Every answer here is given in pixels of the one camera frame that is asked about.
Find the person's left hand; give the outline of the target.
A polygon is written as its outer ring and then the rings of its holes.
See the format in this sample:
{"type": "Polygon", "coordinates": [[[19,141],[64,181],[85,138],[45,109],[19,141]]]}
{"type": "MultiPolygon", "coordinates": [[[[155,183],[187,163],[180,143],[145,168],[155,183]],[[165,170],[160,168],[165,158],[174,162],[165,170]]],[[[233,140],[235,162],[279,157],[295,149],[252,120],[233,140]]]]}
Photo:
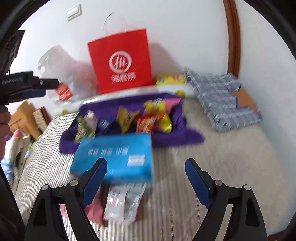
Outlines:
{"type": "Polygon", "coordinates": [[[2,160],[5,154],[6,148],[6,136],[10,133],[9,122],[11,120],[11,114],[8,111],[1,113],[1,125],[0,125],[0,159],[2,160]]]}

